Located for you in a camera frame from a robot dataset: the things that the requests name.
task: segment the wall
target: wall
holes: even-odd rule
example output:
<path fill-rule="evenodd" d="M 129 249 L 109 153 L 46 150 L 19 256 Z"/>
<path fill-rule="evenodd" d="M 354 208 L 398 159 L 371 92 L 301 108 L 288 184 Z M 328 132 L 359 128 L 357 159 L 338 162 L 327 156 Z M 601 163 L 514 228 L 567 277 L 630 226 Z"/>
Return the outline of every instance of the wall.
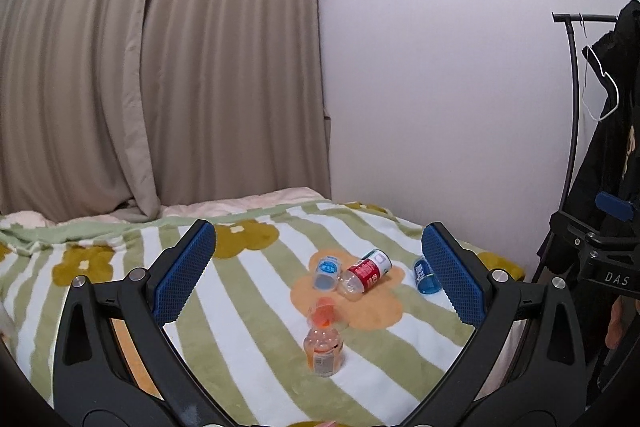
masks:
<path fill-rule="evenodd" d="M 531 273 L 571 130 L 567 38 L 551 12 L 617 14 L 628 1 L 319 0 L 334 198 L 441 220 Z M 589 24 L 590 40 L 609 28 Z M 601 110 L 593 74 L 586 98 Z"/>

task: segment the beige curtain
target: beige curtain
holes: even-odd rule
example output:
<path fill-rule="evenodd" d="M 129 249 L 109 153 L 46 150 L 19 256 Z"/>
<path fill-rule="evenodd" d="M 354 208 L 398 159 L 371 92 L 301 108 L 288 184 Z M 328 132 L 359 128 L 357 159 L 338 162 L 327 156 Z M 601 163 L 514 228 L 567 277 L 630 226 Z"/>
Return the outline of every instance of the beige curtain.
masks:
<path fill-rule="evenodd" d="M 149 0 L 141 82 L 162 204 L 329 196 L 317 0 Z"/>
<path fill-rule="evenodd" d="M 158 213 L 140 98 L 144 9 L 0 0 L 0 212 Z"/>

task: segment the striped blanket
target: striped blanket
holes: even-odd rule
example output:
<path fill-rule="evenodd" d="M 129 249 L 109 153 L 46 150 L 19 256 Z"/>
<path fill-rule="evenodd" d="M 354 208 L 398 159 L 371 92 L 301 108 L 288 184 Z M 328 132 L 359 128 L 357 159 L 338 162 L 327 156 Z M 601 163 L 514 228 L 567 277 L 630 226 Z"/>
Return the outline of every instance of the striped blanket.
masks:
<path fill-rule="evenodd" d="M 218 238 L 212 262 L 164 329 L 238 423 L 396 425 L 472 332 L 444 292 L 417 292 L 412 265 L 422 228 L 382 208 L 321 200 L 209 220 Z M 10 349 L 42 396 L 52 402 L 53 349 L 73 277 L 103 282 L 148 267 L 193 221 L 0 230 L 0 297 L 18 330 Z M 349 319 L 344 366 L 331 378 L 315 377 L 302 350 L 316 297 L 310 270 L 328 252 L 350 263 L 372 248 L 385 251 L 393 269 L 357 303 L 340 301 Z"/>

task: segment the metal screw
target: metal screw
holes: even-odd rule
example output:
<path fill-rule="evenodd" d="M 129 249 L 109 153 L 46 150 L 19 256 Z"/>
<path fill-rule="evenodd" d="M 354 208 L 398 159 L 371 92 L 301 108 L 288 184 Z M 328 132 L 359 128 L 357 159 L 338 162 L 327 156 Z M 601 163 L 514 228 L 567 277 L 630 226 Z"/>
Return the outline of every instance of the metal screw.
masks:
<path fill-rule="evenodd" d="M 509 280 L 509 274 L 504 270 L 494 270 L 491 273 L 491 277 L 497 282 L 507 282 Z"/>
<path fill-rule="evenodd" d="M 134 268 L 129 272 L 129 279 L 132 281 L 140 281 L 145 278 L 146 270 L 144 268 Z"/>
<path fill-rule="evenodd" d="M 566 282 L 564 282 L 562 277 L 554 277 L 551 279 L 551 284 L 558 289 L 562 289 L 566 286 Z"/>
<path fill-rule="evenodd" d="M 85 282 L 86 277 L 84 275 L 78 275 L 74 277 L 74 279 L 71 281 L 71 284 L 74 286 L 74 288 L 79 288 L 80 286 L 83 286 Z"/>

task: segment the white hanger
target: white hanger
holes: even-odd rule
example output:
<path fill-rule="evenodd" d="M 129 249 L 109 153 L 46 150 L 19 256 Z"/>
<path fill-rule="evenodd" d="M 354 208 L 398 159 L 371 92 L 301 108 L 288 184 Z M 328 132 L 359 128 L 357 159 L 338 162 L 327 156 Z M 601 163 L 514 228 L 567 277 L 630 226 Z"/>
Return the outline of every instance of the white hanger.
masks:
<path fill-rule="evenodd" d="M 616 88 L 616 107 L 614 107 L 613 109 L 611 109 L 605 116 L 601 117 L 601 118 L 596 118 L 595 116 L 593 116 L 591 114 L 591 110 L 589 109 L 589 106 L 587 105 L 587 103 L 584 101 L 584 90 L 587 87 L 587 70 L 589 68 L 589 61 L 586 60 L 586 63 L 584 65 L 584 86 L 582 88 L 582 105 L 584 105 L 584 108 L 587 110 L 587 112 L 589 113 L 589 116 L 591 117 L 591 120 L 596 121 L 596 122 L 601 122 L 606 120 L 607 118 L 609 118 L 612 114 L 615 113 L 615 111 L 617 110 L 618 106 L 620 105 L 620 91 L 618 90 L 618 84 L 616 84 L 616 81 L 613 80 L 613 78 L 611 78 L 611 75 L 609 73 L 607 73 L 607 71 L 604 71 L 602 69 L 602 64 L 600 63 L 600 59 L 598 58 L 598 55 L 595 54 L 595 52 L 593 51 L 593 48 L 590 46 L 589 44 L 589 38 L 587 37 L 587 28 L 584 24 L 584 19 L 582 18 L 582 14 L 580 14 L 580 26 L 582 26 L 582 31 L 584 32 L 584 40 L 587 42 L 587 48 L 589 49 L 589 51 L 591 52 L 591 55 L 593 55 L 600 67 L 600 75 L 604 78 L 605 76 L 611 81 L 611 84 L 613 84 L 613 87 Z"/>

